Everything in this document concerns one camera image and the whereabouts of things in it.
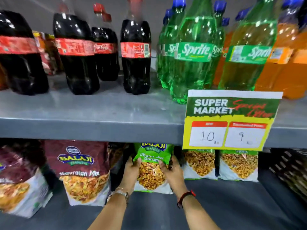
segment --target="person's right hand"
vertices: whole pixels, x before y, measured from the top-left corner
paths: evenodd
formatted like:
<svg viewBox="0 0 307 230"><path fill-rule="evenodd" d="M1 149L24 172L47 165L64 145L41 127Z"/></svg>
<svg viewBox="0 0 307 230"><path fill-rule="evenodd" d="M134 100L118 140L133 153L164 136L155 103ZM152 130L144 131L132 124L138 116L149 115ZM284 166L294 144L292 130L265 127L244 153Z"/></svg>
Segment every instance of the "person's right hand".
<svg viewBox="0 0 307 230"><path fill-rule="evenodd" d="M159 165L165 174L167 182L179 200L184 193L188 192L188 189L183 178L183 171L174 155L172 156L172 161L173 165L171 166L171 170L168 170L162 161L159 161Z"/></svg>

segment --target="coca-cola bottle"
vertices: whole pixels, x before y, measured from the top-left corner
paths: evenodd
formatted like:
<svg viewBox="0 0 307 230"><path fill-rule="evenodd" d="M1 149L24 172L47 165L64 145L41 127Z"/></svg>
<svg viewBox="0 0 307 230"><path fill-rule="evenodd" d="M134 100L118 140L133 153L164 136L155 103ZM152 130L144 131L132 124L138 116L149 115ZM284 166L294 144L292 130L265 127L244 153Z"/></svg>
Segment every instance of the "coca-cola bottle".
<svg viewBox="0 0 307 230"><path fill-rule="evenodd" d="M124 88L133 95L150 89L151 33L142 17L142 1L128 0L130 9L120 34Z"/></svg>
<svg viewBox="0 0 307 230"><path fill-rule="evenodd" d="M48 92L47 74L31 28L21 14L1 4L0 63L10 89L25 95Z"/></svg>
<svg viewBox="0 0 307 230"><path fill-rule="evenodd" d="M60 13L53 16L53 33L73 94L93 94L99 90L93 38L87 22L74 14L73 0L63 0Z"/></svg>
<svg viewBox="0 0 307 230"><path fill-rule="evenodd" d="M98 77L102 81L116 81L119 72L118 40L111 25L111 15L106 13L100 3L94 4L96 14L92 36L95 42L95 60Z"/></svg>

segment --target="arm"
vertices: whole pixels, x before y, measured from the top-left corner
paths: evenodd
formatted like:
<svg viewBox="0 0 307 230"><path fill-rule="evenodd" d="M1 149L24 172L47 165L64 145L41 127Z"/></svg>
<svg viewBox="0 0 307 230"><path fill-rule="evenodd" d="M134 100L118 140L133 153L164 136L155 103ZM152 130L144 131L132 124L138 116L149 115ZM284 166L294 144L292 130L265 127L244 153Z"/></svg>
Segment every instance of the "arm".
<svg viewBox="0 0 307 230"><path fill-rule="evenodd" d="M133 164L131 157L129 157L125 165L124 176L118 189L122 189L123 192L128 192L129 196L133 192L140 164L140 158ZM125 196L115 193L111 196L88 230L120 230L126 207L127 202Z"/></svg>
<svg viewBox="0 0 307 230"><path fill-rule="evenodd" d="M172 156L172 161L171 170L168 170L162 161L159 162L159 165L165 174L167 182L177 196L177 200L179 200L184 193L188 192L188 189L177 158ZM220 230L195 197L186 196L182 201L182 207L190 230Z"/></svg>

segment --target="red label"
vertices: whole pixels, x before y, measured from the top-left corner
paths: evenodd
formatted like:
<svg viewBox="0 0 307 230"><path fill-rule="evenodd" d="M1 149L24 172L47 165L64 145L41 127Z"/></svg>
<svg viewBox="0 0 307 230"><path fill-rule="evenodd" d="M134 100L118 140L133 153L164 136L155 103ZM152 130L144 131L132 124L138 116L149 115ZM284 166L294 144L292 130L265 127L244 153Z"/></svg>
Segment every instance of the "red label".
<svg viewBox="0 0 307 230"><path fill-rule="evenodd" d="M122 57L127 58L150 58L151 44L142 42L121 42Z"/></svg>
<svg viewBox="0 0 307 230"><path fill-rule="evenodd" d="M194 121L192 127L227 127L228 122Z"/></svg>
<svg viewBox="0 0 307 230"><path fill-rule="evenodd" d="M0 54L38 53L34 38L0 36Z"/></svg>
<svg viewBox="0 0 307 230"><path fill-rule="evenodd" d="M95 43L90 40L57 38L56 47L60 55L89 56L95 55Z"/></svg>
<svg viewBox="0 0 307 230"><path fill-rule="evenodd" d="M112 54L117 52L116 43L96 42L95 54Z"/></svg>
<svg viewBox="0 0 307 230"><path fill-rule="evenodd" d="M262 128L266 129L266 123L241 123L241 122L230 122L229 127L243 127L243 128Z"/></svg>

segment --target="supermarket price tag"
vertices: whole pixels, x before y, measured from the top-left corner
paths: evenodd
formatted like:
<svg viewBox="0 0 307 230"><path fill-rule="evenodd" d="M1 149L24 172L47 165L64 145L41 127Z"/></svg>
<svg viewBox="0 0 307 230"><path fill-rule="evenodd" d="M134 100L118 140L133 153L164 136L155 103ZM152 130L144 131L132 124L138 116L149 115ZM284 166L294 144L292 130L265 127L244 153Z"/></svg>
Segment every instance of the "supermarket price tag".
<svg viewBox="0 0 307 230"><path fill-rule="evenodd" d="M282 92L189 90L183 149L261 151Z"/></svg>

